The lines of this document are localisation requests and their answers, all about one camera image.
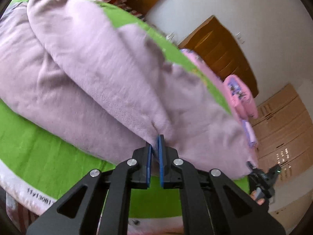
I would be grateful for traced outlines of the lilac knit pants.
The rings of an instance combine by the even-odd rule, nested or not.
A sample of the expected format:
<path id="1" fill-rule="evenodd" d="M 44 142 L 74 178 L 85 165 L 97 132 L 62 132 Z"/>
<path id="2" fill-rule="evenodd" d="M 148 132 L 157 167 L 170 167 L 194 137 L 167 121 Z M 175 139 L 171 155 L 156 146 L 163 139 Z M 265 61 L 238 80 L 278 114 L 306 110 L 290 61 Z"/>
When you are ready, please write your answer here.
<path id="1" fill-rule="evenodd" d="M 1 17 L 1 99 L 93 156 L 120 163 L 163 135 L 196 168 L 249 173 L 244 129 L 136 24 L 88 0 L 28 0 Z"/>

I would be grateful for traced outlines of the green cartoon bed sheet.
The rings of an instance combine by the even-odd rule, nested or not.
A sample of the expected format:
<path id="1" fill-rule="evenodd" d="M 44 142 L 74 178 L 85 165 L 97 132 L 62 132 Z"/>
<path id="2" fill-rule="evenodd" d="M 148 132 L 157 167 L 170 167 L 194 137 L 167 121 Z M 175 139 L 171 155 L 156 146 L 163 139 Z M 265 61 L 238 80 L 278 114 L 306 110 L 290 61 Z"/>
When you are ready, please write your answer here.
<path id="1" fill-rule="evenodd" d="M 27 1 L 13 0 L 10 6 Z M 167 61 L 181 65 L 185 71 L 198 76 L 215 101 L 233 116 L 222 93 L 178 48 L 166 41 L 148 24 L 122 9 L 103 2 L 94 3 L 103 10 L 115 28 L 127 24 L 136 24 L 142 28 L 159 46 Z M 88 170 L 93 168 L 109 170 L 116 165 L 80 150 L 17 114 L 2 99 L 1 161 L 19 179 L 28 183 L 29 188 L 18 191 L 17 184 L 5 175 L 1 176 L 1 183 L 36 214 L 43 213 L 56 198 L 66 192 Z"/>

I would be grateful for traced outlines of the pink pillow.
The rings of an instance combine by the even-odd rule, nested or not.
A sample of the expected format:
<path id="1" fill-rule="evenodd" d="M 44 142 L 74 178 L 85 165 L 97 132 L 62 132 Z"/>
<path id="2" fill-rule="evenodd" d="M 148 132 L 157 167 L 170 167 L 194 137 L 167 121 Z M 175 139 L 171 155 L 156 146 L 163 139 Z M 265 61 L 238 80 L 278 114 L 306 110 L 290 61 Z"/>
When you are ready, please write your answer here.
<path id="1" fill-rule="evenodd" d="M 239 77 L 232 74 L 224 80 L 224 86 L 235 111 L 241 119 L 258 118 L 258 111 L 253 95 Z"/>

